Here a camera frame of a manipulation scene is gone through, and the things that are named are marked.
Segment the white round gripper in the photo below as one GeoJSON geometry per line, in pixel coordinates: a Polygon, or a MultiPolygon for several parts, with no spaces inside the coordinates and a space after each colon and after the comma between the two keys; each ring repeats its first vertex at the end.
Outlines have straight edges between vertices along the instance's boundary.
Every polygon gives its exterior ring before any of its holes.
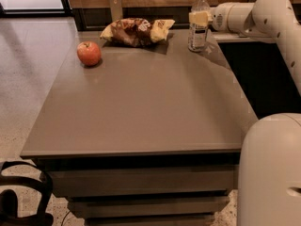
{"type": "Polygon", "coordinates": [[[209,10],[192,11],[189,13],[189,24],[208,26],[212,24],[216,31],[228,30],[228,17],[232,3],[223,3],[209,10]]]}

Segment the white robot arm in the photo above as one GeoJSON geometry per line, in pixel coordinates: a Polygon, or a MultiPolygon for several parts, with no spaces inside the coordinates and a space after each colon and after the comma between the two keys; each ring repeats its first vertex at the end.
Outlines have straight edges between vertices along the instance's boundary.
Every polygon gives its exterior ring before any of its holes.
{"type": "Polygon", "coordinates": [[[207,29],[236,33],[278,48],[254,51],[250,66],[272,84],[245,89],[259,120],[240,152],[236,226],[301,226],[301,24],[290,0],[194,2],[188,48],[205,49],[207,29]]]}

